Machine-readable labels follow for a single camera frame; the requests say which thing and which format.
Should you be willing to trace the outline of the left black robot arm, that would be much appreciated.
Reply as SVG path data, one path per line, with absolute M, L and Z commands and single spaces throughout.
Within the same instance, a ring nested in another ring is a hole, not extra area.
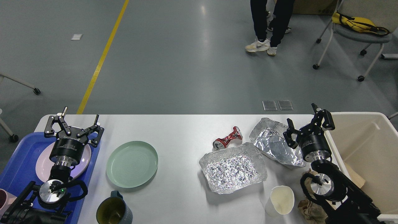
M 49 116 L 44 129 L 44 137 L 54 139 L 48 156 L 53 163 L 49 177 L 42 184 L 30 181 L 4 211 L 2 224 L 64 224 L 71 214 L 71 210 L 65 210 L 68 204 L 88 194 L 87 183 L 71 173 L 81 163 L 85 148 L 100 144 L 105 129 L 98 122 L 98 114 L 87 128 L 68 125 L 67 109 Z

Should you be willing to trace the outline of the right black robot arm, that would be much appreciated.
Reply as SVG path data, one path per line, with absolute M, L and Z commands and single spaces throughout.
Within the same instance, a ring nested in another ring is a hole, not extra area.
M 293 121 L 287 119 L 288 128 L 283 133 L 288 146 L 300 147 L 304 161 L 310 162 L 317 172 L 303 174 L 303 193 L 310 202 L 322 207 L 327 224 L 381 224 L 380 209 L 372 199 L 328 160 L 332 152 L 324 132 L 335 129 L 331 113 L 315 103 L 311 106 L 314 117 L 310 123 L 295 129 Z

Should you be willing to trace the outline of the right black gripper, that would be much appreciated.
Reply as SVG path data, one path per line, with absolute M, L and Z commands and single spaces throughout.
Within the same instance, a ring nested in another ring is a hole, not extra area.
M 332 115 L 326 109 L 321 109 L 315 103 L 311 104 L 314 117 L 311 124 L 295 129 L 291 119 L 287 119 L 288 128 L 283 132 L 283 137 L 287 145 L 296 149 L 300 147 L 303 159 L 306 162 L 313 162 L 319 159 L 328 159 L 331 157 L 330 146 L 324 136 L 324 131 L 334 130 L 335 124 Z

